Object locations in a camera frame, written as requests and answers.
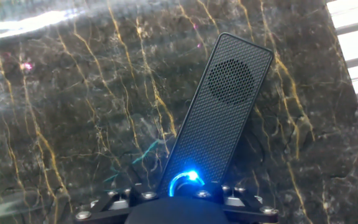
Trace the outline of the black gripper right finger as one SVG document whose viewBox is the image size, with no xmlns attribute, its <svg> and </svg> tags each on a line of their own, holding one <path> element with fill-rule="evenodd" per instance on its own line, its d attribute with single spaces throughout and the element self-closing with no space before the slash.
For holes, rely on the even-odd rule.
<svg viewBox="0 0 358 224">
<path fill-rule="evenodd" d="M 208 183 L 195 191 L 194 198 L 212 203 L 229 223 L 278 223 L 278 210 L 242 187 Z"/>
</svg>

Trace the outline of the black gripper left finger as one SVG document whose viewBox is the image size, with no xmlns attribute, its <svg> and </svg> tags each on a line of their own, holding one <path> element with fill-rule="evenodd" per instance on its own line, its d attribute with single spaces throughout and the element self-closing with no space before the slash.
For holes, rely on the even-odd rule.
<svg viewBox="0 0 358 224">
<path fill-rule="evenodd" d="M 75 215 L 75 224 L 125 224 L 129 214 L 138 206 L 159 198 L 158 194 L 141 183 L 107 194 L 91 203 L 91 208 Z"/>
</svg>

